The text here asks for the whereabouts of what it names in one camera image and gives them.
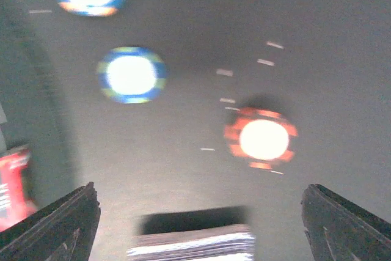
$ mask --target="gray surface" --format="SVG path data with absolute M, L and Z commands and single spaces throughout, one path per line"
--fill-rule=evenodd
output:
M 70 102 L 80 183 L 98 190 L 94 260 L 124 260 L 142 215 L 227 205 L 250 207 L 259 260 L 311 260 L 299 204 L 309 183 L 391 221 L 389 0 L 131 0 L 99 19 L 55 0 L 19 1 L 26 14 L 53 10 L 30 19 Z M 146 105 L 105 99 L 94 74 L 111 48 L 132 44 L 153 48 L 170 70 Z M 234 77 L 221 80 L 217 68 Z M 264 93 L 299 130 L 284 175 L 238 164 L 222 140 L 219 99 Z

